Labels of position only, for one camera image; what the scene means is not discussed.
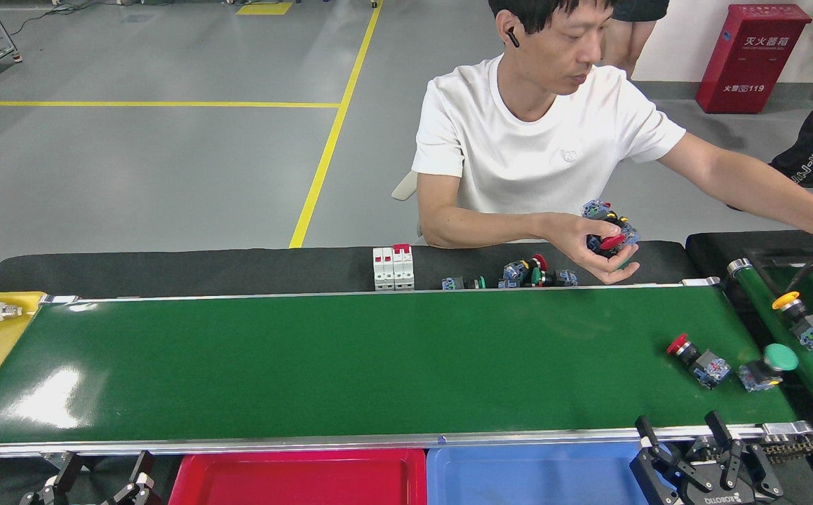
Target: red tray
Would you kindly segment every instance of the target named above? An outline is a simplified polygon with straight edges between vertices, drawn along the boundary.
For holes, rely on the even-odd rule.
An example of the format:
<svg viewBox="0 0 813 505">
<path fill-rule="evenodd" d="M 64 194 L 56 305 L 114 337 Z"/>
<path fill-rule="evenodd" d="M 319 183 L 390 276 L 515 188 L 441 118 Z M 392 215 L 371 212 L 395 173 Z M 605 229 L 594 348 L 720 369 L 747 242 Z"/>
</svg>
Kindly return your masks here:
<svg viewBox="0 0 813 505">
<path fill-rule="evenodd" d="M 192 454 L 169 505 L 426 505 L 425 451 Z"/>
</svg>

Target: white t-shirt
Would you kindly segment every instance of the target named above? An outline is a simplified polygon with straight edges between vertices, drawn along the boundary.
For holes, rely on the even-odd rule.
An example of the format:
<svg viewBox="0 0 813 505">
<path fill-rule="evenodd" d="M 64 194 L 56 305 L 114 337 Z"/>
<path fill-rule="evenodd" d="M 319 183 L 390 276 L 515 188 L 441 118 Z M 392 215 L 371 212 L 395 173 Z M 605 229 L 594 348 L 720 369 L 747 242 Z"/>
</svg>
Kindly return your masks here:
<svg viewBox="0 0 813 505">
<path fill-rule="evenodd" d="M 580 214 L 622 159 L 659 159 L 685 134 L 614 67 L 524 122 L 503 103 L 499 57 L 428 83 L 412 169 L 461 177 L 457 205 L 485 213 Z"/>
</svg>

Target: blue tray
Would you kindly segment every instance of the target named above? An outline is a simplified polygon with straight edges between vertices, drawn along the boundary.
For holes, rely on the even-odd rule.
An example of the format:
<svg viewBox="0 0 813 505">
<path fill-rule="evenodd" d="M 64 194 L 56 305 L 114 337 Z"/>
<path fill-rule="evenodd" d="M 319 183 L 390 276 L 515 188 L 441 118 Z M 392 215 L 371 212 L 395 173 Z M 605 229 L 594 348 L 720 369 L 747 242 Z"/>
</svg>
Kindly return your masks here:
<svg viewBox="0 0 813 505">
<path fill-rule="evenodd" d="M 647 505 L 629 442 L 445 447 L 428 453 L 429 505 Z"/>
</svg>

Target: black hair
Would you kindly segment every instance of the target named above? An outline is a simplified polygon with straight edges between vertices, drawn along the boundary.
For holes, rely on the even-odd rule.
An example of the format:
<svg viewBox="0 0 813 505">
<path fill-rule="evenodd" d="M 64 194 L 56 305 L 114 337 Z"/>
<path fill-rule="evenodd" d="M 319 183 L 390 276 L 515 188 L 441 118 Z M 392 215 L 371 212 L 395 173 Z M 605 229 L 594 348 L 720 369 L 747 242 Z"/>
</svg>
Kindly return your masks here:
<svg viewBox="0 0 813 505">
<path fill-rule="evenodd" d="M 597 4 L 603 4 L 604 9 L 615 5 L 618 0 L 596 0 Z M 540 32 L 546 28 L 553 20 L 553 13 L 557 9 L 564 10 L 571 14 L 577 9 L 580 0 L 487 0 L 493 15 L 499 11 L 506 10 L 515 14 L 528 35 Z"/>
</svg>

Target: logo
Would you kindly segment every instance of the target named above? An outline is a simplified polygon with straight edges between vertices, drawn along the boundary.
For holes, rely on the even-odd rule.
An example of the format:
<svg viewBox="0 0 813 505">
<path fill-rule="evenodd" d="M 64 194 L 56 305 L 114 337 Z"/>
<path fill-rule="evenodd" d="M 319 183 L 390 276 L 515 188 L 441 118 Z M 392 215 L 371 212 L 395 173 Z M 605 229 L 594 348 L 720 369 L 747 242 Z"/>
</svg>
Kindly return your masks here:
<svg viewBox="0 0 813 505">
<path fill-rule="evenodd" d="M 714 505 L 715 503 L 743 503 L 740 499 L 740 493 L 735 492 L 733 496 L 718 496 L 717 498 L 706 498 L 706 505 Z"/>
<path fill-rule="evenodd" d="M 802 170 L 799 170 L 794 175 L 790 176 L 792 182 L 796 182 L 797 184 L 800 182 L 805 181 L 806 177 L 811 173 L 811 167 L 813 166 L 813 153 L 811 156 L 808 156 L 808 163 L 803 164 Z"/>
</svg>

